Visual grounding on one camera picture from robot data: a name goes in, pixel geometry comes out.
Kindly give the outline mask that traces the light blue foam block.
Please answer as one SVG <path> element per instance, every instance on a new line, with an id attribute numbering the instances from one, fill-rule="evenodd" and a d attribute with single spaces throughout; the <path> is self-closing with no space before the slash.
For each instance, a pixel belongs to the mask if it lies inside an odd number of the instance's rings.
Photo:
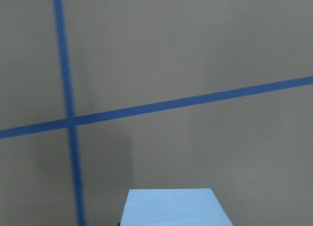
<path id="1" fill-rule="evenodd" d="M 211 189 L 131 189 L 122 226 L 231 226 Z"/>

